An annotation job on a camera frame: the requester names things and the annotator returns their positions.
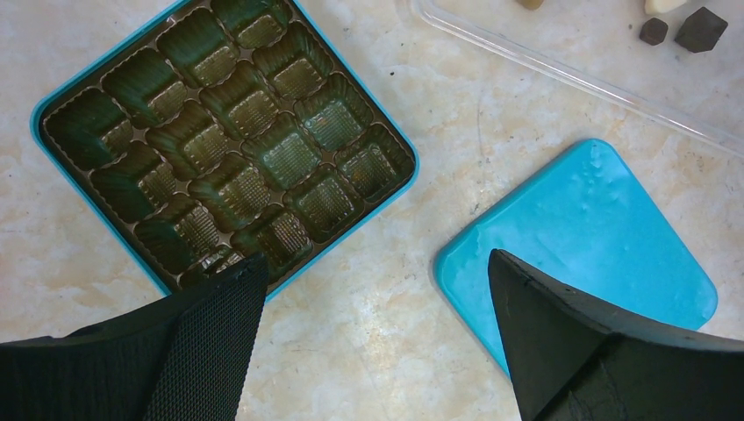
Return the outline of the teal chocolate box with tray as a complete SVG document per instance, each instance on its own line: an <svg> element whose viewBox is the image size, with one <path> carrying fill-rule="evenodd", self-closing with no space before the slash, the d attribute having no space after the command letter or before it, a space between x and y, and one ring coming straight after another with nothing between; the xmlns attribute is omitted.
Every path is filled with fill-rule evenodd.
<svg viewBox="0 0 744 421"><path fill-rule="evenodd" d="M32 136L163 294L255 252L275 295L419 157L298 1L180 1L38 103Z"/></svg>

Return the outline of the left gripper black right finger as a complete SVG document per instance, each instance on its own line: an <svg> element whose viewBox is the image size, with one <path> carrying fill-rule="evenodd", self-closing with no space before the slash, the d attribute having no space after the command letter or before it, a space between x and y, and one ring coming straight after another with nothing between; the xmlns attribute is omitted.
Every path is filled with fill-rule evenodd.
<svg viewBox="0 0 744 421"><path fill-rule="evenodd" d="M624 310L501 249L488 276L522 419L742 419L741 341Z"/></svg>

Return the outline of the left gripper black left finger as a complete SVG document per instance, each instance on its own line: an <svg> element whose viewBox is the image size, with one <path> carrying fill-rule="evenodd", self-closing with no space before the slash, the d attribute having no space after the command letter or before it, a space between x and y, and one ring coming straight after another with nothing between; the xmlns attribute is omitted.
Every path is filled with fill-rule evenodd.
<svg viewBox="0 0 744 421"><path fill-rule="evenodd" d="M68 336L1 345L4 420L232 420L268 291L253 254Z"/></svg>

